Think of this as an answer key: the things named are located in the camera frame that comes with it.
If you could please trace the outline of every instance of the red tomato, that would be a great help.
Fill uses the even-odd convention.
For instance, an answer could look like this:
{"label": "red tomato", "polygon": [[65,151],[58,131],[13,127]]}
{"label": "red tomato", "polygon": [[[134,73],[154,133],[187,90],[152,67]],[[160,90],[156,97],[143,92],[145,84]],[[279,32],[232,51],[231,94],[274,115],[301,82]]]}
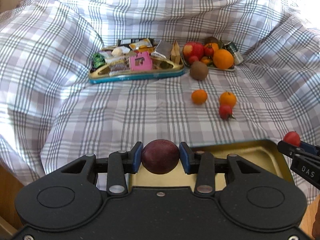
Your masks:
{"label": "red tomato", "polygon": [[234,118],[232,115],[232,108],[229,105],[220,105],[219,115],[223,120],[228,120],[229,118]]}
{"label": "red tomato", "polygon": [[290,143],[294,146],[300,147],[301,139],[296,131],[288,132],[284,137],[283,141],[286,143]]}
{"label": "red tomato", "polygon": [[214,54],[214,49],[212,47],[205,47],[204,48],[204,55],[207,57],[212,57]]}

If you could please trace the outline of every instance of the paper bag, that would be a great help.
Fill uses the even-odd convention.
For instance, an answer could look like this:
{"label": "paper bag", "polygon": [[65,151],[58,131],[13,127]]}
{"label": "paper bag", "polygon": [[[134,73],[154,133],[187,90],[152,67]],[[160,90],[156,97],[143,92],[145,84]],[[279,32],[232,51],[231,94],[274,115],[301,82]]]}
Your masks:
{"label": "paper bag", "polygon": [[180,47],[178,45],[177,40],[175,40],[173,43],[170,58],[173,63],[175,63],[177,65],[180,64]]}

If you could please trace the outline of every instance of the can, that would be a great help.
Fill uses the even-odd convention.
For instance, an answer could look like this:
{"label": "can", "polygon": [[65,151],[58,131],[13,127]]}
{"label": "can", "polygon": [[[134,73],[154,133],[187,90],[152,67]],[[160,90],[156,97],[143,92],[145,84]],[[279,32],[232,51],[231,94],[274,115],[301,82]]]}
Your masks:
{"label": "can", "polygon": [[242,57],[240,51],[238,50],[238,48],[236,47],[236,45],[232,41],[229,41],[224,46],[225,46],[226,50],[229,51],[233,55],[235,65],[239,65],[243,62],[243,57]]}

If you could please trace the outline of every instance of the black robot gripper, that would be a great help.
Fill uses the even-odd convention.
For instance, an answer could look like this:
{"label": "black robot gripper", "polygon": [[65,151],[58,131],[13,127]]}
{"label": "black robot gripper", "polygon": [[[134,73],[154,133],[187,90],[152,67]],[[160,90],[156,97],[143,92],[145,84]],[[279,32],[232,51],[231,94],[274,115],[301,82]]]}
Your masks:
{"label": "black robot gripper", "polygon": [[[143,144],[108,158],[84,155],[24,187],[16,197],[23,240],[309,240],[298,228],[307,207],[292,183],[230,154],[215,158],[180,143],[190,187],[132,187],[125,174],[138,172]],[[107,190],[96,187],[108,173]],[[215,175],[227,186],[215,190]]]}

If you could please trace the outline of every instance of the apple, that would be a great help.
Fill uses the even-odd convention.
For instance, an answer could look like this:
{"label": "apple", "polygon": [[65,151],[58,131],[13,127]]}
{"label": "apple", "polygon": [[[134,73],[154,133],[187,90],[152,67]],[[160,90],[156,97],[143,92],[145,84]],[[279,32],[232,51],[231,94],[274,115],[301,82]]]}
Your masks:
{"label": "apple", "polygon": [[179,159],[179,148],[173,142],[164,139],[148,143],[141,152],[142,165],[154,174],[166,174],[172,171]]}
{"label": "apple", "polygon": [[188,59],[189,64],[193,64],[195,61],[199,61],[199,58],[197,56],[191,56]]}
{"label": "apple", "polygon": [[284,137],[283,141],[286,143],[290,143],[296,147],[300,147],[301,139],[299,134],[296,131],[288,132]]}
{"label": "apple", "polygon": [[185,60],[188,60],[191,56],[196,56],[198,59],[201,59],[204,55],[204,46],[195,41],[187,42],[183,46],[182,53]]}

